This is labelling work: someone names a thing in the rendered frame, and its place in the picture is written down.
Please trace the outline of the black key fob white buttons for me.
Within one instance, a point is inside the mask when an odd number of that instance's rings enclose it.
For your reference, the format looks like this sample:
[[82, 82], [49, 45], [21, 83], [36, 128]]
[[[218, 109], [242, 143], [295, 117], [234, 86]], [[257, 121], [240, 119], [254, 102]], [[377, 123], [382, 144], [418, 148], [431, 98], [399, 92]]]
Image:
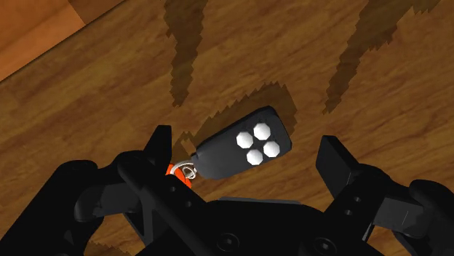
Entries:
[[268, 105], [202, 141], [189, 160], [178, 162], [168, 172], [173, 175], [177, 169], [189, 169], [186, 178], [201, 175], [219, 180], [279, 158], [291, 149], [282, 120]]

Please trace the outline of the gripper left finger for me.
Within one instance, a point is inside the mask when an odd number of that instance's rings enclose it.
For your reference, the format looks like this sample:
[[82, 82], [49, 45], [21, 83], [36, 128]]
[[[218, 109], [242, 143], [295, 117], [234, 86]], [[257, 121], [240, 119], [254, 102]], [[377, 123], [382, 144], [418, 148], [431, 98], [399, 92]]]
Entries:
[[0, 256], [84, 256], [109, 215], [124, 214], [141, 235], [137, 256], [213, 256], [212, 231], [194, 221], [206, 203], [166, 169], [172, 156], [168, 125], [141, 151], [61, 164], [0, 239]]

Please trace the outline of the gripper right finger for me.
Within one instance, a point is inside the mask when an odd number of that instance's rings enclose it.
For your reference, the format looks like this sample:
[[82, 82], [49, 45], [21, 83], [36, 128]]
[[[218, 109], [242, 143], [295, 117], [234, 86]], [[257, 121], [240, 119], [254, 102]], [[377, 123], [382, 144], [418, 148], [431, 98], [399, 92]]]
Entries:
[[326, 213], [350, 237], [366, 241], [375, 226], [390, 230], [411, 256], [454, 256], [454, 193], [416, 179], [408, 186], [359, 163], [333, 135], [324, 135], [316, 169], [333, 196]]

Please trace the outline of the orange key tag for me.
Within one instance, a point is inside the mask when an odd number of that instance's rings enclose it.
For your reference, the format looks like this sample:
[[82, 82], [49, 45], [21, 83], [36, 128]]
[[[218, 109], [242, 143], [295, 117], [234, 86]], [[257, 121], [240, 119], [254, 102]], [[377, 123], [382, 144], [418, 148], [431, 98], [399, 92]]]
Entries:
[[183, 171], [183, 166], [182, 165], [174, 165], [174, 164], [169, 164], [167, 171], [167, 175], [174, 175], [176, 176], [181, 182], [183, 182], [186, 186], [189, 188], [192, 187], [191, 181], [189, 178], [186, 177], [185, 172]]

